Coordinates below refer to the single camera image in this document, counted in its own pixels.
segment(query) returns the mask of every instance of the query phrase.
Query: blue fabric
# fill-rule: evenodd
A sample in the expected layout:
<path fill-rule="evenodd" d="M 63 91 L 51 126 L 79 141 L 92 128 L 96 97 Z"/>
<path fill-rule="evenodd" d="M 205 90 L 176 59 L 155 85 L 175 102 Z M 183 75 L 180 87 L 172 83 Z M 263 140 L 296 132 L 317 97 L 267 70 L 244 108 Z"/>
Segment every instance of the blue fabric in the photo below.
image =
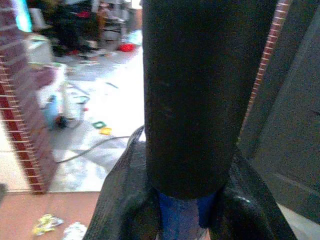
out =
<path fill-rule="evenodd" d="M 194 240 L 208 227 L 215 193 L 191 200 L 180 200 L 161 192 L 159 205 L 163 240 Z"/>

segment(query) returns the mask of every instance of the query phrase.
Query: brick wall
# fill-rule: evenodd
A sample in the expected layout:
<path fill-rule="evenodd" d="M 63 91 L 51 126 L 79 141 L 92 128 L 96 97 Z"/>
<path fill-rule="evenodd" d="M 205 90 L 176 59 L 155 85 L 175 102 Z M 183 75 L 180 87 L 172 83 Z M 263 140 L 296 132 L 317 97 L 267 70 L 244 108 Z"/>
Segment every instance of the brick wall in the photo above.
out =
<path fill-rule="evenodd" d="M 281 33 L 282 26 L 285 23 L 286 16 L 287 16 L 291 2 L 292 2 L 292 0 L 279 0 L 277 2 L 277 6 L 276 6 L 276 9 L 274 12 L 273 19 L 272 19 L 272 24 L 270 27 L 269 35 L 268 35 L 266 43 L 265 43 L 265 47 L 264 47 L 263 54 L 261 57 L 260 65 L 257 70 L 255 82 L 254 82 L 254 85 L 252 88 L 251 96 L 249 99 L 248 107 L 247 107 L 247 110 L 245 113 L 244 121 L 242 123 L 242 127 L 241 127 L 240 132 L 243 131 L 243 129 L 246 125 L 248 116 L 249 116 L 250 111 L 252 109 L 252 106 L 255 102 L 255 98 L 257 96 L 259 86 L 263 83 L 264 74 L 265 74 L 265 71 L 268 67 L 269 59 L 270 59 L 272 53 L 274 52 L 274 48 L 276 46 L 278 37 Z"/>
<path fill-rule="evenodd" d="M 28 183 L 41 194 L 57 164 L 30 71 L 11 0 L 0 0 L 0 112 Z"/>

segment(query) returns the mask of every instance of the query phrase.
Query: terracotta floor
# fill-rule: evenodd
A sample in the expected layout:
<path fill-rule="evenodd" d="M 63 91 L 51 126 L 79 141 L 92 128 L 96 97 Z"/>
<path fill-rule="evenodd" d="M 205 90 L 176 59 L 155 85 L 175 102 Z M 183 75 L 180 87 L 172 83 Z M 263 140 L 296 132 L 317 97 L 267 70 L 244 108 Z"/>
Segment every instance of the terracotta floor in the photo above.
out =
<path fill-rule="evenodd" d="M 0 204 L 0 240 L 61 240 L 70 224 L 89 225 L 98 196 L 99 192 L 7 194 Z M 33 226 L 44 214 L 53 214 L 64 223 L 55 231 L 33 236 Z"/>

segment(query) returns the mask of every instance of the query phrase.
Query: gray cord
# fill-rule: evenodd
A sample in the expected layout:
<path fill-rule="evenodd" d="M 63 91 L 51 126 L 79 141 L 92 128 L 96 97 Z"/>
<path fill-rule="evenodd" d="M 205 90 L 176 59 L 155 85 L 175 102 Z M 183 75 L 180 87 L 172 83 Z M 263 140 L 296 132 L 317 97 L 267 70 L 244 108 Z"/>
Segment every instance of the gray cord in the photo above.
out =
<path fill-rule="evenodd" d="M 79 153 L 79 154 L 76 155 L 76 156 L 73 156 L 73 157 L 64 159 L 64 160 L 62 160 L 62 161 L 56 161 L 56 163 L 61 164 L 61 163 L 68 162 L 68 161 L 73 160 L 73 159 L 76 159 L 76 158 L 78 158 L 78 157 L 80 157 L 80 156 L 82 156 L 82 155 L 85 155 L 86 153 L 90 152 L 91 150 L 93 150 L 94 148 L 100 146 L 101 144 L 104 144 L 104 143 L 109 142 L 109 141 L 111 141 L 111 140 L 115 140 L 115 139 L 125 139 L 125 138 L 130 138 L 130 136 L 115 136 L 115 137 L 111 137 L 111 138 L 102 140 L 102 141 L 96 143 L 95 145 L 93 145 L 92 147 L 90 147 L 89 149 L 84 150 L 83 152 Z"/>

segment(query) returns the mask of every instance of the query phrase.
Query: black cylinder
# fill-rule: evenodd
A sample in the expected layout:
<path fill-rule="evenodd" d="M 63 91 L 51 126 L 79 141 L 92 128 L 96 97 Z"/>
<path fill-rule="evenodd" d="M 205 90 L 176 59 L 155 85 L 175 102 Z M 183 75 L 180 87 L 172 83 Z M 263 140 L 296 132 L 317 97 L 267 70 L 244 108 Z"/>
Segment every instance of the black cylinder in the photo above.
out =
<path fill-rule="evenodd" d="M 145 0 L 147 173 L 193 199 L 226 182 L 275 0 Z"/>

